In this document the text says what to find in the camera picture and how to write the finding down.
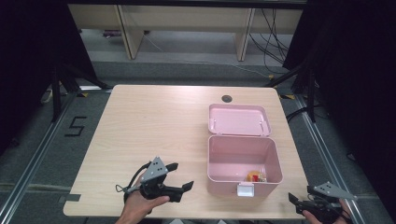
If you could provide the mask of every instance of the wooden table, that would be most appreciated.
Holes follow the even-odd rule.
[[[266,198],[215,196],[207,192],[208,108],[225,104],[260,105],[266,110],[282,166],[283,182]],[[215,219],[303,218],[288,192],[306,197],[306,176],[278,95],[270,88],[201,86],[116,86],[71,190],[78,202],[66,202],[67,216],[118,217],[123,193],[134,173],[155,156],[178,162],[164,184],[194,181],[180,203],[157,207],[148,217]]]

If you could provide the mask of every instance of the floor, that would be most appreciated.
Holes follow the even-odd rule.
[[[198,64],[216,64],[224,66],[230,66],[232,69],[246,71],[245,66],[268,66],[269,68],[279,67],[282,64],[283,56],[287,52],[280,51],[276,46],[276,42],[273,42],[274,46],[266,45],[264,38],[268,38],[269,35],[253,35],[253,38],[262,45],[263,49],[268,49],[270,53],[275,55],[275,59],[270,57],[268,53],[264,54],[252,41],[249,39],[247,46],[247,56],[243,62],[238,62],[236,60],[235,48],[233,45],[233,34],[218,34],[218,33],[197,33],[197,32],[149,32],[145,35],[142,44],[140,46],[139,52],[134,60],[129,60],[125,52],[125,47],[122,42],[122,38],[119,36],[105,37],[103,36],[104,31],[101,30],[82,30],[81,36],[89,53],[91,60],[95,62],[108,62],[108,63],[198,63]],[[288,46],[292,39],[292,35],[278,35],[278,39],[285,45]],[[257,73],[261,76],[268,77],[266,74],[261,74],[260,71],[246,71],[251,73]],[[296,100],[296,103],[285,103],[285,114],[293,112],[298,106],[303,107],[304,105],[298,105],[298,102],[304,103],[304,99],[300,101]],[[96,118],[100,118],[100,108],[105,106],[103,101],[98,100],[95,102],[95,108],[86,108],[90,110],[91,113],[97,113]],[[83,108],[85,105],[80,105],[79,100],[77,100],[74,107]],[[48,120],[50,119],[50,108],[47,109],[43,107],[40,111],[37,111],[41,116],[42,120],[35,120],[34,124],[29,127],[29,129],[24,130],[25,134],[34,133],[37,136],[45,136],[48,129],[51,129],[48,125]],[[363,219],[359,219],[360,214],[357,214],[357,223],[391,223],[388,214],[382,207],[381,202],[376,197],[375,193],[370,187],[370,184],[361,173],[359,167],[350,162],[345,157],[345,146],[334,134],[334,127],[331,122],[326,119],[326,111],[316,111],[319,118],[317,124],[312,124],[309,122],[307,117],[301,117],[294,122],[290,123],[290,128],[293,130],[293,137],[295,138],[297,148],[299,151],[301,160],[304,164],[304,169],[307,173],[308,183],[316,184],[323,179],[329,179],[333,182],[339,184],[340,186],[346,186],[347,189],[351,189],[355,194],[361,198],[359,200],[359,206],[357,207],[357,212],[364,214]],[[73,115],[68,115],[65,119],[73,118]],[[58,131],[58,135],[64,134],[62,130]],[[326,143],[319,140],[310,139],[310,142],[306,142],[306,136],[333,136],[330,139],[326,139]],[[7,153],[7,157],[12,158],[12,161],[0,160],[1,167],[1,184],[0,184],[0,202],[7,199],[8,194],[12,191],[13,185],[19,180],[19,176],[26,173],[26,167],[30,162],[30,159],[35,156],[35,147],[41,146],[42,139],[40,137],[33,138],[29,142],[24,142],[22,144],[26,145],[24,147],[31,146],[27,153],[18,153],[17,151],[10,150]],[[83,143],[88,145],[90,140],[81,140]],[[53,147],[57,147],[59,144],[56,139],[50,144]],[[48,185],[31,184],[29,185],[29,192],[34,192],[34,194],[26,195],[22,201],[20,201],[20,207],[28,207],[31,213],[36,212],[38,217],[42,217],[42,221],[48,221],[46,218],[53,217],[56,220],[57,217],[62,216],[62,203],[61,199],[70,190],[74,179],[72,175],[68,173],[75,173],[78,171],[78,167],[67,167],[67,161],[71,160],[82,160],[85,152],[77,151],[73,146],[69,146],[73,150],[73,154],[59,155],[57,151],[49,151],[46,158],[55,157],[57,165],[53,165],[48,160],[43,160],[41,164],[38,164],[37,175],[32,176],[32,183],[46,182]],[[319,152],[315,152],[317,155],[317,160],[312,161],[312,151],[308,149],[318,148]],[[328,158],[329,148],[334,149],[332,151],[331,159],[335,160],[326,163],[324,159]],[[321,172],[323,175],[318,175],[318,167],[321,167]],[[329,174],[329,169],[334,170],[335,174]],[[339,178],[339,170],[348,171],[345,172],[347,178]],[[7,172],[11,172],[15,175],[8,175]],[[51,171],[52,174],[57,175],[53,180],[39,181],[40,178],[44,178],[45,171]],[[53,194],[50,197],[43,198],[40,196],[43,192],[48,192],[51,190]],[[43,213],[39,207],[55,206],[57,207],[57,212]],[[18,220],[25,220],[23,217],[26,214],[20,210],[15,212],[15,217],[11,219],[11,223],[20,223]],[[96,219],[90,218],[72,218],[65,223],[112,223],[115,219]],[[182,221],[179,219],[167,220],[167,223],[180,224],[187,223],[186,220]],[[232,223],[227,220],[218,221],[218,223]]]

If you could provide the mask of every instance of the small orange object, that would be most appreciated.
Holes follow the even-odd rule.
[[[248,182],[266,182],[265,174],[260,171],[250,171],[247,174]]]

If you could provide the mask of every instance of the cable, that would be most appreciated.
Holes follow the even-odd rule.
[[[151,164],[151,161],[149,161],[148,163],[142,165],[142,167],[140,167],[140,169],[137,170],[137,172],[134,174],[134,177],[132,177],[131,182],[129,182],[129,185],[128,185],[127,188],[130,188],[132,186],[132,184],[134,183],[134,180],[140,174],[140,172],[142,172],[142,170],[144,170],[144,169],[147,169],[150,164]]]
[[[279,58],[277,58],[277,57],[275,57],[275,58],[272,57],[272,58],[276,59],[279,63],[283,63],[283,62],[284,62],[284,56],[285,56],[285,54],[284,54],[284,52],[283,52],[283,50],[282,50],[282,47],[280,46],[280,45],[283,45],[283,44],[279,41],[279,39],[278,39],[277,36],[276,36],[276,33],[274,32],[274,31],[276,31],[276,10],[273,9],[273,24],[272,24],[272,25],[271,25],[270,22],[268,21],[268,19],[267,19],[266,15],[265,15],[263,9],[262,9],[262,15],[264,16],[265,21],[266,21],[266,23],[267,23],[267,25],[268,25],[268,28],[270,29],[270,35],[269,35],[268,39],[265,39],[265,38],[262,36],[262,38],[266,41],[265,48],[264,48],[264,50],[262,50],[262,51],[264,52],[264,58],[263,58],[263,60],[264,60],[264,65],[265,65],[265,67],[266,67],[269,71],[271,71],[271,70],[268,68],[267,64],[266,64],[265,56],[266,56],[266,55],[269,55],[270,57],[272,57],[272,55],[274,55],[274,54],[269,54],[269,51],[267,50],[267,49],[268,49],[268,45],[270,45],[271,37],[272,37],[272,36],[273,36],[274,39],[276,40],[276,46],[273,45],[273,44],[271,44],[271,45],[273,45],[273,46],[275,46],[275,47],[278,48],[279,53],[280,53],[280,56],[281,56],[281,59],[279,59]]]
[[[268,39],[266,39],[262,34],[259,34],[261,37],[262,37],[262,39],[265,41],[265,42],[268,42]],[[276,48],[281,48],[282,50],[289,50],[289,48],[287,48],[286,46],[285,47],[280,47],[278,44],[273,44],[273,43],[271,43],[270,42],[270,45],[272,46],[272,47],[276,47]]]
[[[160,47],[158,47],[158,46],[157,46],[154,42],[152,42],[146,35],[143,35],[143,37],[145,37],[145,38],[148,40],[148,42],[150,42],[156,49],[159,49],[161,52],[163,52],[163,49],[161,49]],[[166,59],[168,59],[168,60],[175,61],[175,62],[184,62],[184,63],[205,63],[205,64],[228,65],[228,66],[232,66],[232,67],[235,67],[235,68],[240,69],[240,70],[243,70],[243,71],[247,71],[247,72],[250,72],[250,73],[256,73],[256,74],[258,74],[258,75],[260,75],[260,76],[262,76],[262,77],[269,78],[267,75],[262,74],[262,73],[260,73],[260,72],[258,72],[258,71],[254,71],[254,70],[249,70],[249,69],[246,69],[246,68],[242,68],[242,67],[239,67],[238,65],[234,65],[234,64],[228,64],[228,63],[212,63],[212,62],[205,62],[205,61],[203,61],[203,62],[188,61],[188,60],[181,60],[181,59],[173,59],[173,58],[169,58],[169,57],[163,57],[163,58],[166,58]]]
[[[322,105],[321,105],[321,104],[314,105],[314,108],[315,108],[315,107],[320,107],[320,106],[322,106]],[[296,117],[297,115],[299,115],[299,114],[301,114],[301,113],[303,113],[303,112],[305,112],[305,111],[307,111],[307,110],[308,110],[308,107],[305,106],[305,107],[300,108],[300,109],[298,109],[298,110],[292,112],[291,114],[287,115],[287,116],[286,116],[286,119],[288,120],[288,123],[289,123],[294,117]]]

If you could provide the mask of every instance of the finger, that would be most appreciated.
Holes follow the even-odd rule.
[[[169,202],[169,200],[170,200],[169,196],[158,197],[158,198],[152,200],[152,206],[153,207],[160,206],[160,205],[162,205],[164,203]]]
[[[339,201],[340,201],[340,204],[341,204],[341,207],[343,208],[343,210],[345,212],[347,212],[348,215],[350,215],[350,210],[349,210],[349,207],[347,206],[346,202],[344,202],[344,200],[341,200],[341,199]]]
[[[312,213],[304,210],[303,215],[305,216],[306,220],[308,220],[311,224],[320,224],[320,222]]]

